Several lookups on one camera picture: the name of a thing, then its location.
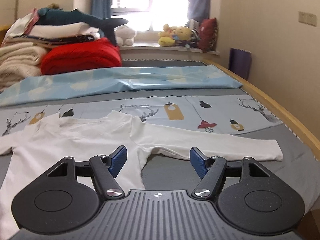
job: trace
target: white stuffed toy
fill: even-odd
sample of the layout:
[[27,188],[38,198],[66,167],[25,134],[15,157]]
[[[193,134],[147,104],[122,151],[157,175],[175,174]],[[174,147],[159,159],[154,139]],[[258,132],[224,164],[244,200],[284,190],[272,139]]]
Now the white stuffed toy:
[[127,25],[122,25],[117,28],[115,34],[118,46],[132,46],[134,43],[134,37],[137,35],[137,32]]

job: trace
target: metal screw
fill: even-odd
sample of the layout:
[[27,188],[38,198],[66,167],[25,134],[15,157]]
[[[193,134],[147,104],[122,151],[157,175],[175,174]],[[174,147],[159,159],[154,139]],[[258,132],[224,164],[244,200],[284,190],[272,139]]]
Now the metal screw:
[[198,197],[207,197],[207,196],[210,195],[210,190],[204,189],[204,188],[196,189],[195,190],[195,195],[198,196]]
[[109,197],[118,197],[122,194],[122,190],[118,188],[111,188],[107,190],[107,195]]

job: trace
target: red cushion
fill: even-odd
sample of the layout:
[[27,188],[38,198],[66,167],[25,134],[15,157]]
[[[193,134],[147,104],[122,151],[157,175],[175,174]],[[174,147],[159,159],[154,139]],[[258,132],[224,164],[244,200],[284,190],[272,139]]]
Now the red cushion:
[[217,43],[217,19],[204,19],[200,25],[198,48],[203,52],[216,49]]
[[119,47],[107,38],[97,41],[62,45],[51,50],[42,60],[43,75],[106,67],[121,67]]

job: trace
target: wall outlet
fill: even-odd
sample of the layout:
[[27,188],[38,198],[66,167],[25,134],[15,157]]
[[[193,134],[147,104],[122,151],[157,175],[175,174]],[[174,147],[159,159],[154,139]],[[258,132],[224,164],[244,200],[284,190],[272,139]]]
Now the wall outlet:
[[317,16],[312,13],[299,12],[298,21],[315,27],[317,26]]

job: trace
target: window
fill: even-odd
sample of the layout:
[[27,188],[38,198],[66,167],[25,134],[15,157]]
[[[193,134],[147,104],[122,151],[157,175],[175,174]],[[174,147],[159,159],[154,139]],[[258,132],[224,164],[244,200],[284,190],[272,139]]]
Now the window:
[[164,24],[184,26],[188,0],[112,0],[111,14],[137,31],[161,31]]

